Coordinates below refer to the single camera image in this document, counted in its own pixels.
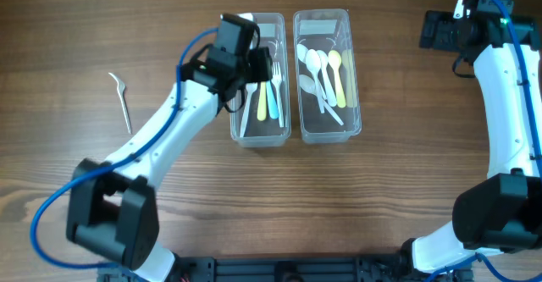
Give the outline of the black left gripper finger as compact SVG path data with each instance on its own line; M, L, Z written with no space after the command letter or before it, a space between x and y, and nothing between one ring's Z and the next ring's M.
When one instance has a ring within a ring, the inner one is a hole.
M249 52L250 83L261 82L265 78L265 53L263 48Z
M269 81L272 78L273 60L268 47L260 48L261 57L261 81Z

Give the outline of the cream yellow plastic spoon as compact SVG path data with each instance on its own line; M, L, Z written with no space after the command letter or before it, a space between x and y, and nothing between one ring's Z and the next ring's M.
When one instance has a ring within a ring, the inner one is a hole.
M335 80L335 96L337 101L337 106L339 108L346 107L346 96L342 86L342 81L340 79L340 66L342 64L341 55L335 51L330 50L328 54L329 65L334 71L334 80Z

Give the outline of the white wide-handled plastic fork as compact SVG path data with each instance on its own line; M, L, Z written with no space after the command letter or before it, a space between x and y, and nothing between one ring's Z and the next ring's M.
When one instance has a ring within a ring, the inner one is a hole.
M266 82L266 93L267 93L269 117L271 119L278 119L279 110L278 110L278 105L273 93L273 87L272 87L271 81Z

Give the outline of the white wide-handled plastic spoon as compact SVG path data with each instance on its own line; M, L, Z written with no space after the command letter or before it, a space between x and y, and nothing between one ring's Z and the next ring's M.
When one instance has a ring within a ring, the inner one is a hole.
M324 90L327 97L328 104L331 107L335 107L337 105L337 99L335 96L335 92L333 90L333 87L331 85L331 81L329 79L328 75L328 56L323 50L317 50L317 54L319 56L320 62L321 62L321 71L324 81Z

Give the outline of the white fork sideways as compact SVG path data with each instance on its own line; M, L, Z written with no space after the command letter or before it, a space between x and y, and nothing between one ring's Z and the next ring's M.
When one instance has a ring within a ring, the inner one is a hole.
M284 120L284 112L283 112L282 98L281 98L281 91L280 91L280 87L283 82L283 77L282 77L279 62L275 61L273 63L272 71L273 71L272 84L274 85L275 90L276 90L276 102L277 102L277 108L279 112L279 127L284 128L285 120Z

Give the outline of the cream yellow plastic fork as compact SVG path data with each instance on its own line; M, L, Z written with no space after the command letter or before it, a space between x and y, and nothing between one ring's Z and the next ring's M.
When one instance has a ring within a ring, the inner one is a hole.
M260 83L259 98L257 105L257 120L264 121L267 118L267 87L265 82Z

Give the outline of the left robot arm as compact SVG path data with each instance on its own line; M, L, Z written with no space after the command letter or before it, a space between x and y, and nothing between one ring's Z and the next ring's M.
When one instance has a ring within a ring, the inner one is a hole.
M66 237L145 281L182 281L180 260L158 243L156 195L191 139L250 83L271 78L271 57L249 14L222 14L216 39L183 54L160 109L103 163L83 160L70 187Z

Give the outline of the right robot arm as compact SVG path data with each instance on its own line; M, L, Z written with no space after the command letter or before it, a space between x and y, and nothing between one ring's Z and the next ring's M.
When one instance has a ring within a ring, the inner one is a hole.
M449 223L393 254L361 255L358 267L392 279L454 279L471 263L541 246L539 28L512 0L457 0L426 13L420 45L458 53L480 85L489 133L485 181L455 201Z

